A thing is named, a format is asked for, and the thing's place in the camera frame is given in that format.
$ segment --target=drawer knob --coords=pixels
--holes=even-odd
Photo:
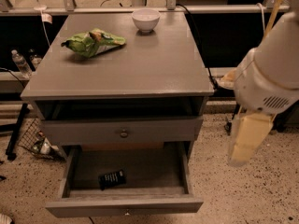
[[[127,209],[127,211],[124,214],[125,216],[130,216],[131,214],[129,213],[129,209]]]
[[[126,138],[129,136],[129,133],[126,130],[121,131],[121,138]]]

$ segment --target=drawer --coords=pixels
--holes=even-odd
[[[98,176],[122,169],[126,183],[100,190]],[[56,201],[46,208],[56,217],[195,213],[182,143],[163,148],[83,152],[73,147]]]
[[[42,121],[42,131],[58,146],[98,143],[193,141],[203,118],[142,119],[132,121]]]

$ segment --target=snack bag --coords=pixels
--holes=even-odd
[[[66,46],[77,54],[90,58],[124,44],[125,38],[94,28],[90,32],[72,35],[61,46]]]

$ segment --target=floor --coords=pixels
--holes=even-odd
[[[20,105],[0,105],[0,122],[11,123]],[[209,102],[204,124],[189,167],[196,196],[204,204],[196,214],[139,217],[93,217],[94,223],[256,224],[299,223],[299,129],[271,132],[256,155],[241,168],[227,165],[230,136],[223,126],[234,110],[232,102]],[[35,116],[31,111],[21,136]],[[0,213],[21,224],[88,224],[88,218],[56,218],[45,208],[53,201],[65,162],[38,159],[20,146],[8,161],[5,151],[11,133],[0,135]]]

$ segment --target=bowl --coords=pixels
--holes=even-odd
[[[132,19],[135,26],[142,33],[149,33],[158,24],[160,12],[153,9],[142,8],[132,13]]]

